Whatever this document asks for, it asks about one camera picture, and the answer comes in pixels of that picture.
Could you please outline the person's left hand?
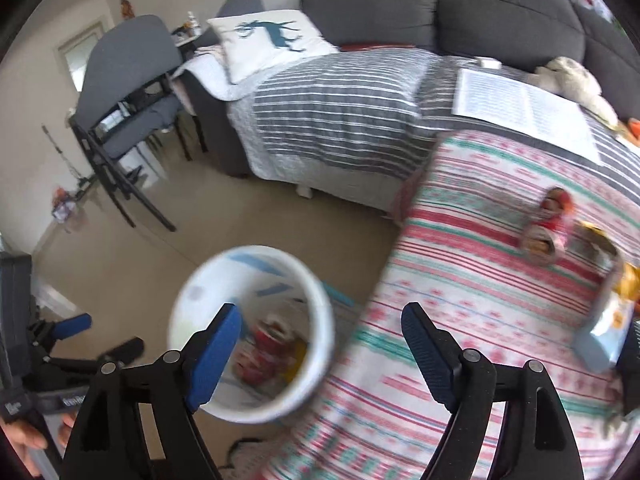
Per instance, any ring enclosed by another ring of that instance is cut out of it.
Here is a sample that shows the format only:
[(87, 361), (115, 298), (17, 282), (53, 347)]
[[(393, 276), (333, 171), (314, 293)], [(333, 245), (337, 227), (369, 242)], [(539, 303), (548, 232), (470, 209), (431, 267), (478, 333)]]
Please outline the person's left hand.
[[(60, 426), (58, 426), (58, 443), (62, 448), (66, 448), (68, 445), (76, 418), (76, 413), (66, 413), (62, 415)], [(29, 456), (28, 451), (44, 450), (48, 446), (46, 438), (43, 437), (36, 428), (24, 420), (17, 420), (10, 424), (2, 422), (1, 429), (32, 478), (39, 477), (40, 470)]]

